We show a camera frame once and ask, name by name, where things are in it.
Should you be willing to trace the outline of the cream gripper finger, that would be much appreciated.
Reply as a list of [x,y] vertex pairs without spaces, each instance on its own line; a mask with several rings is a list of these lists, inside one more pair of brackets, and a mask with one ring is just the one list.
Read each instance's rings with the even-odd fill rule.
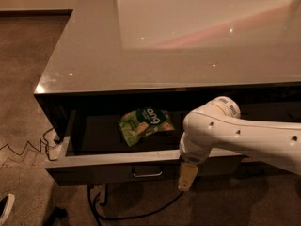
[[186,162],[180,165],[180,176],[178,180],[178,189],[188,191],[198,174],[198,167]]

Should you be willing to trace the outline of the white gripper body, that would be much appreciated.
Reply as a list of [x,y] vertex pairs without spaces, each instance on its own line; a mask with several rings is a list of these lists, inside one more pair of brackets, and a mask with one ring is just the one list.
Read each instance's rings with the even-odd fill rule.
[[180,140],[180,156],[189,164],[203,164],[209,157],[213,143],[208,137],[190,138],[186,133]]

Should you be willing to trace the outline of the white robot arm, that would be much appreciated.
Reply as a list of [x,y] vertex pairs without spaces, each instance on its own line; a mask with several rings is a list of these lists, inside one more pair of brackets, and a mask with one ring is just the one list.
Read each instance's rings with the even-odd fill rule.
[[178,189],[187,191],[212,149],[232,151],[301,174],[301,124],[247,121],[229,97],[219,96],[189,112],[182,122]]

